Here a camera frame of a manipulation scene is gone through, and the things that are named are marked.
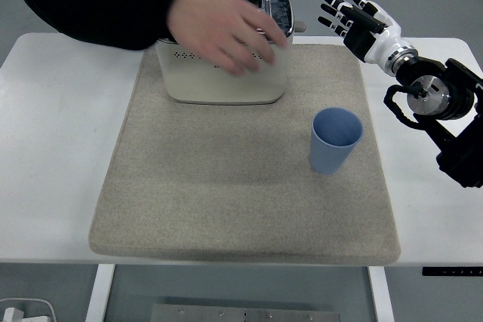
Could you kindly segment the person's hand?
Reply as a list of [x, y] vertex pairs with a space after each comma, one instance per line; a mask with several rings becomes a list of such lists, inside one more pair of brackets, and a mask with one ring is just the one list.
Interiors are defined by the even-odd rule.
[[179, 45], [232, 75], [259, 70], [253, 52], [273, 64], [270, 45], [288, 46], [277, 23], [246, 0], [174, 0], [167, 26]]

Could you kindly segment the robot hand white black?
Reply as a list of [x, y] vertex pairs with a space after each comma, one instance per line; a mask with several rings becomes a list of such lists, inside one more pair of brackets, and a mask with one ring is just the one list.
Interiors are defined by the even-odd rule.
[[343, 39], [343, 44], [360, 61], [389, 62], [391, 54], [406, 44], [401, 27], [377, 3], [370, 0], [322, 0], [320, 24]]

